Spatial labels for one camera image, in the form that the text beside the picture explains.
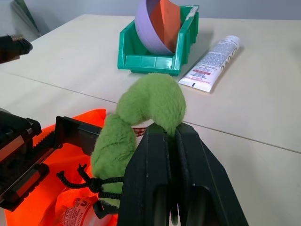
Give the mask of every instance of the green plush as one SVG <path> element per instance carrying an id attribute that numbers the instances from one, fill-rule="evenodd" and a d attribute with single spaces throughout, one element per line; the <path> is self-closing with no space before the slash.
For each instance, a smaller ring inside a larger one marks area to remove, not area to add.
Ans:
<path id="1" fill-rule="evenodd" d="M 115 114 L 105 120 L 91 157 L 92 173 L 102 180 L 123 177 L 136 149 L 132 126 L 152 119 L 170 136 L 182 122 L 186 103 L 181 88 L 168 74 L 143 76 L 120 98 Z M 122 182 L 103 185 L 104 192 L 121 194 Z M 103 198 L 119 208 L 120 200 Z"/>

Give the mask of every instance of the black object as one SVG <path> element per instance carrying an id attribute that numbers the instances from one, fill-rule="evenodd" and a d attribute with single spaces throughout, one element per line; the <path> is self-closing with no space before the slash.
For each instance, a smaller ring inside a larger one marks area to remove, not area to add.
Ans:
<path id="1" fill-rule="evenodd" d="M 0 111 L 0 207 L 18 207 L 47 175 L 42 162 L 55 149 L 69 143 L 90 155 L 100 132 L 99 127 L 58 116 L 55 131 L 32 147 L 39 123 Z M 24 142 L 16 145 L 20 137 Z M 224 167 L 184 123 L 175 138 L 150 125 L 126 168 L 120 209 L 101 201 L 93 208 L 99 218 L 119 211 L 118 226 L 167 226 L 170 215 L 174 223 L 179 215 L 182 226 L 248 225 Z"/>
<path id="2" fill-rule="evenodd" d="M 32 50 L 32 44 L 22 35 L 0 37 L 0 64 L 20 58 Z"/>

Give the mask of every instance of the orange bag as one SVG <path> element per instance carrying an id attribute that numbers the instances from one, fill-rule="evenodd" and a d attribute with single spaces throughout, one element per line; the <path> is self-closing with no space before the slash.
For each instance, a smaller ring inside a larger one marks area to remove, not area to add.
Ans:
<path id="1" fill-rule="evenodd" d="M 99 127 L 104 126 L 105 109 L 92 110 L 74 117 L 74 119 L 90 123 Z M 52 125 L 43 129 L 42 133 L 33 139 L 34 144 L 42 140 L 55 129 Z M 32 191 L 29 196 L 14 211 L 5 211 L 8 226 L 50 226 L 56 213 L 63 205 L 70 205 L 77 197 L 95 197 L 88 188 L 72 190 L 66 188 L 57 178 L 56 174 L 62 170 L 65 176 L 73 183 L 81 183 L 82 178 L 77 173 L 79 163 L 87 164 L 87 172 L 91 175 L 90 156 L 85 155 L 81 148 L 65 144 L 62 149 L 55 150 L 45 161 L 50 173 Z M 117 224 L 114 216 L 108 226 Z"/>

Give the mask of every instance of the purple bowl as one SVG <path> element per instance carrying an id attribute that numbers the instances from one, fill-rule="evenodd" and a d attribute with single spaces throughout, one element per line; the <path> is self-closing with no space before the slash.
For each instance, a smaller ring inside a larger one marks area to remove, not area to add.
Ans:
<path id="1" fill-rule="evenodd" d="M 150 14 L 158 3 L 159 0 L 141 0 L 135 16 L 135 27 L 140 41 L 150 53 L 170 56 L 174 53 L 161 41 L 151 24 Z"/>

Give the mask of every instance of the gray wall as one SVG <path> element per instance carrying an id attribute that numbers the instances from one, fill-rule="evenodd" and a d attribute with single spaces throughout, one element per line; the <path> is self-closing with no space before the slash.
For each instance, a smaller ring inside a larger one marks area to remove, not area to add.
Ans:
<path id="1" fill-rule="evenodd" d="M 133 16 L 139 0 L 25 0 L 42 33 L 82 14 Z M 301 19 L 301 0 L 173 0 L 200 5 L 200 17 Z"/>

